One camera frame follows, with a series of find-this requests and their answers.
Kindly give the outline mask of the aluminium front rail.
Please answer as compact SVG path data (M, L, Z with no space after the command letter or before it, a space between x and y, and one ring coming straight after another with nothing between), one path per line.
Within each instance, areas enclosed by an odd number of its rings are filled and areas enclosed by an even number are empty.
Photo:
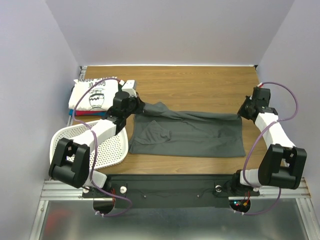
M42 186L40 200L41 201L73 201L73 200L92 200L92 198L82 197L82 190L73 188L65 183L57 180L45 180ZM260 188L259 196L251 196L251 199L276 199L279 190L271 186L263 186ZM302 178L297 189L282 189L281 199L310 199L311 194L307 187L306 181Z

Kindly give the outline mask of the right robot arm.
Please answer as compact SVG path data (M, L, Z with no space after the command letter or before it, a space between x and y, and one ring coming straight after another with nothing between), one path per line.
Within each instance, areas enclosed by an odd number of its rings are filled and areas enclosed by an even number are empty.
M297 147L282 128L283 121L270 107L271 91L260 83L252 95L246 96L238 114L253 121L260 130L258 139L263 139L267 151L257 169L238 170L230 182L231 192L242 195L248 189L258 190L262 186L295 190L303 175L307 152Z

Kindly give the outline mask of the grey t shirt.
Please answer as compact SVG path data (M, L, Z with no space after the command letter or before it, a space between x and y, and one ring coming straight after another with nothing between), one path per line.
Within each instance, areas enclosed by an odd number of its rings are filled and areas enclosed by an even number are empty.
M131 154L239 158L246 155L242 118L234 113L173 111L147 103L134 117Z

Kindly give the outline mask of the white perforated plastic basket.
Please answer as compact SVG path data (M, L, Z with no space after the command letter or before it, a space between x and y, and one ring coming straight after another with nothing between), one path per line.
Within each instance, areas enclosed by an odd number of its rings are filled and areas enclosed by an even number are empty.
M58 141L62 138L74 140L77 144L87 144L90 147L90 163L94 169L107 168L121 163L129 150L126 129L118 134L116 125L109 120L95 120L84 124L64 127L57 131L51 139L49 161L53 160Z

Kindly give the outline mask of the teal folded t shirt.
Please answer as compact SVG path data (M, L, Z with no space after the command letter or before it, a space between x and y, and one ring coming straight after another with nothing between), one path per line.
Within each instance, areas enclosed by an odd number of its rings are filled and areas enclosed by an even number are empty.
M70 109L69 110L69 115L70 116L72 116L72 115L76 116L77 115L77 111L74 111L73 109Z

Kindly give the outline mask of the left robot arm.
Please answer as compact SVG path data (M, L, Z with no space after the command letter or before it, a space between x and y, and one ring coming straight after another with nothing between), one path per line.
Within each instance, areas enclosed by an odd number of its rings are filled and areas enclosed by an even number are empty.
M141 114L145 103L138 93L118 91L113 98L113 105L105 116L93 126L73 139L61 138L51 158L48 174L75 188L85 185L90 171L90 155L98 152L98 146L119 134L126 126L127 118L132 114Z

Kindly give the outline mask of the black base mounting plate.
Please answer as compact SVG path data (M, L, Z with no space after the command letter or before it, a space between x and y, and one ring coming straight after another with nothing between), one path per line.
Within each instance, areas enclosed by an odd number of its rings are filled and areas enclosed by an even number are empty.
M133 208L228 208L229 200L259 192L235 182L231 174L111 174L107 187L132 201Z

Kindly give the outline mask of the white printed folded t shirt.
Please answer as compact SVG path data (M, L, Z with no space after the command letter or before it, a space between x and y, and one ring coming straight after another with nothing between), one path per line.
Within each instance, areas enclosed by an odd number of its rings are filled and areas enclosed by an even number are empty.
M68 102L68 108L73 110L84 95L101 78L75 79L74 87ZM76 107L77 111L107 111L113 105L113 99L118 92L118 81L115 79L105 80L92 88Z

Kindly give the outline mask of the red folded t shirt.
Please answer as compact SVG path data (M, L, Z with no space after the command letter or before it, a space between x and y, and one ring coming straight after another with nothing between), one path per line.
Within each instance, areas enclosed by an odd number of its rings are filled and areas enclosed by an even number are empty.
M102 117L106 112L105 111L83 111L83 110L76 110L75 116L100 116Z

